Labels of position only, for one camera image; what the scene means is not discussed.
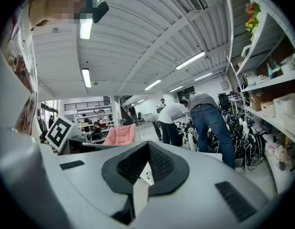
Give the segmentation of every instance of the cardboard box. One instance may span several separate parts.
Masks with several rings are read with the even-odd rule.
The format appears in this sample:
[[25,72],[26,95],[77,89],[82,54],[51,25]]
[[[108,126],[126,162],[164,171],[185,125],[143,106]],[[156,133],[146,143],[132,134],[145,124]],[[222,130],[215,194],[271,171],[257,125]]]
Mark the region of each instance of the cardboard box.
[[255,111],[262,110],[261,104],[272,101],[272,97],[270,95],[263,93],[263,92],[251,94],[249,99],[250,99],[250,103],[251,103],[251,108]]

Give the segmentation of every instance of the ceiling light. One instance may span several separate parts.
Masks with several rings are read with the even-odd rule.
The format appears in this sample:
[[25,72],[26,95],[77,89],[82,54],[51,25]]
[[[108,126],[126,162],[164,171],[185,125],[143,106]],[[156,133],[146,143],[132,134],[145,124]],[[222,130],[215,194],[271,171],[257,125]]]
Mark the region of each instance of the ceiling light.
[[89,39],[92,27],[92,19],[81,20],[81,31],[80,38],[81,39]]
[[198,80],[200,80],[200,79],[202,79],[202,78],[205,78],[205,77],[207,77],[207,76],[209,76],[209,75],[212,75],[213,73],[211,72],[211,73],[208,73],[208,74],[205,74],[205,75],[203,75],[203,76],[200,76],[200,77],[198,77],[197,79],[195,79],[195,81],[198,81]]
[[180,88],[183,88],[183,86],[179,86],[179,87],[177,87],[177,88],[175,88],[175,89],[170,90],[170,93],[171,93],[171,92],[174,92],[174,91],[176,91],[176,90],[178,90],[178,89],[180,89]]
[[202,52],[200,52],[199,54],[195,55],[194,57],[188,59],[188,60],[185,61],[184,63],[178,65],[178,66],[176,67],[176,69],[179,70],[179,69],[183,68],[184,66],[188,65],[189,63],[195,61],[196,59],[201,58],[201,57],[204,56],[204,55],[205,55],[205,52],[202,51]]
[[84,77],[84,81],[86,84],[86,87],[91,87],[91,82],[90,82],[90,76],[89,76],[89,69],[82,69],[82,75]]
[[149,90],[150,88],[152,88],[153,86],[157,85],[161,80],[156,80],[153,84],[149,85],[148,87],[146,87],[144,90]]

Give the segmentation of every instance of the pink chair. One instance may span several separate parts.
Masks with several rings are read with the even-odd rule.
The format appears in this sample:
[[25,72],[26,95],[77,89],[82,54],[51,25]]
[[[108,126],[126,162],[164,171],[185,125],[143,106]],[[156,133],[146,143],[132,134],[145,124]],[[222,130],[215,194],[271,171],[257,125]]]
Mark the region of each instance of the pink chair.
[[136,137],[136,125],[113,127],[106,136],[104,145],[127,145],[134,143]]

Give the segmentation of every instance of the white shirt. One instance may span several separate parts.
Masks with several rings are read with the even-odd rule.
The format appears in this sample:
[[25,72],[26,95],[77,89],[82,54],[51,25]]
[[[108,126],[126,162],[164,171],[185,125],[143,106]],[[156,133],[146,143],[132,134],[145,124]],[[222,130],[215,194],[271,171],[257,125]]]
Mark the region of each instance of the white shirt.
[[183,104],[172,104],[166,106],[159,113],[159,121],[167,124],[173,124],[173,120],[179,118],[184,113],[188,113],[189,110]]

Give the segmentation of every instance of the black vent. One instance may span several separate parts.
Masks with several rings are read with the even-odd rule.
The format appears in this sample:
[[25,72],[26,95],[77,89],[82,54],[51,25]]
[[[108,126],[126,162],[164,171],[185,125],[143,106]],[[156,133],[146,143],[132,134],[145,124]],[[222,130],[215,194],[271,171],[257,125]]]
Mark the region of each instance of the black vent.
[[102,166],[102,176],[113,192],[131,195],[147,162],[155,182],[149,187],[149,196],[173,193],[190,173],[182,157],[150,141],[107,160]]
[[174,169],[174,162],[152,146],[144,146],[122,160],[117,167],[119,174],[135,184],[146,163],[149,162],[155,182],[166,178]]
[[256,213],[255,208],[229,182],[217,183],[215,186],[234,213],[238,222],[242,222]]
[[77,167],[77,166],[82,166],[84,164],[85,163],[82,162],[81,160],[77,160],[77,161],[61,164],[60,166],[61,166],[62,170],[66,170],[66,169],[71,169],[71,168],[74,168],[74,167]]

